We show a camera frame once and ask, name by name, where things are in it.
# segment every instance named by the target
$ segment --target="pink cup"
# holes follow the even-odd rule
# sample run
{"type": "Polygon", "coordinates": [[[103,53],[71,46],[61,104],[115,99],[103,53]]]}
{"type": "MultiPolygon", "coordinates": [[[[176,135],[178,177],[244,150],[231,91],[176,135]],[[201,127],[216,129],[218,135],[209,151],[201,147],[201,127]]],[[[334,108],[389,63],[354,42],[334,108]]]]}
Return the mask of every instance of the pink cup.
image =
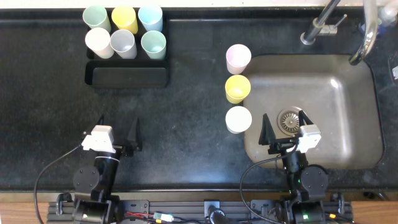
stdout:
{"type": "Polygon", "coordinates": [[[246,68],[251,59],[251,52],[243,44],[232,45],[226,51],[226,68],[233,75],[239,75],[246,68]]]}

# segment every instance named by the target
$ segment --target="white wall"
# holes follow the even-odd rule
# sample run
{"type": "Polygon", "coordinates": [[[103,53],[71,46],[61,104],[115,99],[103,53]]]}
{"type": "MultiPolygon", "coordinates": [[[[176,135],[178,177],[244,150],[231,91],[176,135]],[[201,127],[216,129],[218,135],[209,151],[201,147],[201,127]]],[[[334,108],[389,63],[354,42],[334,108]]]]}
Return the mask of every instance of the white wall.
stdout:
{"type": "MultiPolygon", "coordinates": [[[[362,6],[362,1],[341,0],[339,6],[362,6]]],[[[141,7],[150,2],[161,7],[275,7],[325,6],[329,0],[0,0],[0,8],[85,8],[93,4],[105,7],[141,7]]],[[[387,2],[389,0],[377,0],[378,5],[387,2]]]]}

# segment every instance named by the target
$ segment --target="black countertop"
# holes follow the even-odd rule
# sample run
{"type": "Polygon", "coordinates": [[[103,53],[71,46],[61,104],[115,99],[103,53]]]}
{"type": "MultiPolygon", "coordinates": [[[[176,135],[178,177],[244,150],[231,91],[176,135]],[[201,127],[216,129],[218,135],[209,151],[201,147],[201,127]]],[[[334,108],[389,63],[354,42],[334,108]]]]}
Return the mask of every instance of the black countertop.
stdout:
{"type": "MultiPolygon", "coordinates": [[[[78,145],[81,132],[101,114],[121,136],[134,115],[141,119],[143,151],[121,160],[115,191],[237,189],[252,161],[244,134],[225,126],[233,106],[224,92],[228,47],[247,45],[253,57],[351,54],[362,41],[362,9],[337,10],[328,23],[348,12],[338,34],[311,46],[299,37],[320,9],[168,9],[168,86],[95,90],[84,83],[87,27],[81,12],[0,13],[1,191],[32,191],[40,170],[78,145]]],[[[365,59],[374,74],[384,156],[373,169],[329,170],[330,190],[398,187],[398,86],[391,75],[398,65],[397,36],[395,27],[378,38],[365,59]]],[[[92,164],[94,155],[74,152],[45,173],[39,188],[72,190],[75,171],[92,164]]],[[[245,183],[250,189],[287,190],[285,176],[275,169],[254,169],[245,183]]]]}

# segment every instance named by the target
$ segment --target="black tray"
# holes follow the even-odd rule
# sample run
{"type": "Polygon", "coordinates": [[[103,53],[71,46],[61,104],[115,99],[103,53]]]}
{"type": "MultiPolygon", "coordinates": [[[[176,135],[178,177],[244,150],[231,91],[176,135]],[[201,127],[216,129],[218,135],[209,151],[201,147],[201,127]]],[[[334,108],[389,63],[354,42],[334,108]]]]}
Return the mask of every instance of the black tray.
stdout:
{"type": "MultiPolygon", "coordinates": [[[[111,35],[118,30],[111,18],[112,10],[107,9],[112,27],[111,35]]],[[[85,83],[87,85],[95,88],[162,88],[167,85],[169,41],[166,17],[163,15],[162,33],[166,37],[164,60],[153,60],[146,54],[141,46],[141,38],[147,31],[138,16],[137,23],[138,32],[134,34],[137,46],[137,57],[135,59],[123,59],[116,52],[111,58],[103,59],[87,48],[86,55],[91,59],[86,65],[85,83]]]]}

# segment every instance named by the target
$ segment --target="white cup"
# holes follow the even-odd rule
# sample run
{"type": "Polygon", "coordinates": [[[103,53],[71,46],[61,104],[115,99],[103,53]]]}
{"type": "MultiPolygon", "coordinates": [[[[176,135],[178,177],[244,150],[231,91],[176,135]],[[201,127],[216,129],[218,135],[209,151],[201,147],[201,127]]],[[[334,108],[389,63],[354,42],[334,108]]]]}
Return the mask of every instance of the white cup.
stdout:
{"type": "Polygon", "coordinates": [[[225,123],[228,131],[239,134],[247,130],[251,125],[251,113],[243,106],[234,106],[227,112],[225,123]]]}
{"type": "Polygon", "coordinates": [[[83,20],[92,29],[100,27],[111,32],[108,13],[103,6],[90,6],[86,8],[83,12],[83,20]]]}
{"type": "Polygon", "coordinates": [[[111,47],[122,58],[137,57],[137,45],[134,35],[128,30],[117,30],[111,36],[111,47]]]}
{"type": "Polygon", "coordinates": [[[106,29],[94,28],[86,34],[86,45],[101,58],[112,57],[111,36],[106,29]]]}
{"type": "Polygon", "coordinates": [[[141,38],[142,48],[151,59],[164,59],[166,56],[166,37],[159,31],[148,31],[141,38]]]}
{"type": "Polygon", "coordinates": [[[251,52],[243,44],[232,45],[226,51],[226,68],[233,75],[242,74],[251,59],[251,52]]]}
{"type": "Polygon", "coordinates": [[[144,6],[138,10],[138,18],[147,31],[162,32],[163,12],[160,6],[144,6]]]}

